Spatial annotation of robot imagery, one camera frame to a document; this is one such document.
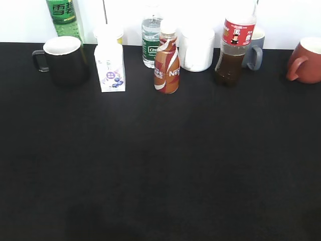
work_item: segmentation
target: water bottle label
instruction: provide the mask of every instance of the water bottle label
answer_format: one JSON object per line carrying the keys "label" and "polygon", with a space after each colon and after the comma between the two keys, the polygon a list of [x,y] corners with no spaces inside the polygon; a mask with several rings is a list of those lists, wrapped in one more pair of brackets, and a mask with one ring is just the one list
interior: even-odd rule
{"label": "water bottle label", "polygon": [[142,54],[147,60],[155,60],[159,41],[142,40]]}

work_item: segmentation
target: green bottle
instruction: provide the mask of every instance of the green bottle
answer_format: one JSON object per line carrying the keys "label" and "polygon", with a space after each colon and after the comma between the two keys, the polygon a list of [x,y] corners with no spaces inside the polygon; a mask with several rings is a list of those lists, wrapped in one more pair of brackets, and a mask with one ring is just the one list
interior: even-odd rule
{"label": "green bottle", "polygon": [[73,0],[47,0],[58,36],[73,36],[81,42]]}

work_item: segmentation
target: green label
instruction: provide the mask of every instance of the green label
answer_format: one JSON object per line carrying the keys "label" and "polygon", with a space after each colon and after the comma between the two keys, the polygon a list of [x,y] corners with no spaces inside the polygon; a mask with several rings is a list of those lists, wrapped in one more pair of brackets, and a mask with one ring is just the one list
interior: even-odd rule
{"label": "green label", "polygon": [[142,40],[142,54],[147,60],[155,60],[159,41]]}
{"label": "green label", "polygon": [[47,0],[54,24],[69,24],[76,21],[72,0]]}

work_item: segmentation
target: mug handle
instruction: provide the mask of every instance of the mug handle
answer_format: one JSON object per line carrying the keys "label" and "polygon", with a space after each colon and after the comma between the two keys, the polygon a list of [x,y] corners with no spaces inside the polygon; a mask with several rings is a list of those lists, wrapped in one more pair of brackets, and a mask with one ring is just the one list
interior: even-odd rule
{"label": "mug handle", "polygon": [[263,50],[258,47],[257,45],[252,46],[252,49],[255,52],[256,60],[255,63],[248,63],[247,67],[249,67],[250,70],[256,71],[261,67],[262,60],[263,60]]}
{"label": "mug handle", "polygon": [[290,66],[286,78],[290,81],[294,81],[296,79],[299,78],[299,76],[296,74],[297,69],[300,67],[301,64],[303,64],[306,60],[308,60],[309,58],[306,56],[301,56],[299,58],[297,58],[296,60],[294,60],[294,62],[292,63],[292,65]]}
{"label": "mug handle", "polygon": [[36,50],[36,51],[34,51],[32,53],[32,59],[34,61],[34,66],[35,66],[36,69],[38,69],[38,71],[40,71],[40,72],[49,72],[49,68],[40,66],[39,62],[38,62],[38,59],[37,59],[38,55],[44,55],[44,54],[45,54],[45,51]]}

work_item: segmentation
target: plastic bottle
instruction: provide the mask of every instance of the plastic bottle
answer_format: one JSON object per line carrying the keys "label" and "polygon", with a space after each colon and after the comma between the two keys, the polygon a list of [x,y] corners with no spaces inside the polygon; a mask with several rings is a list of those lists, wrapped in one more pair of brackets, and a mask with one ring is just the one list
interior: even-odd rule
{"label": "plastic bottle", "polygon": [[159,92],[174,93],[180,82],[180,59],[176,28],[169,20],[160,23],[159,47],[155,58],[154,86]]}
{"label": "plastic bottle", "polygon": [[242,61],[251,42],[256,24],[257,0],[235,1],[228,9],[215,72],[219,84],[232,86],[241,75]]}
{"label": "plastic bottle", "polygon": [[156,50],[159,46],[159,30],[161,16],[158,12],[157,3],[148,3],[145,18],[141,23],[142,35],[142,59],[148,68],[154,69]]}
{"label": "plastic bottle", "polygon": [[73,36],[82,41],[73,0],[47,0],[58,36]]}

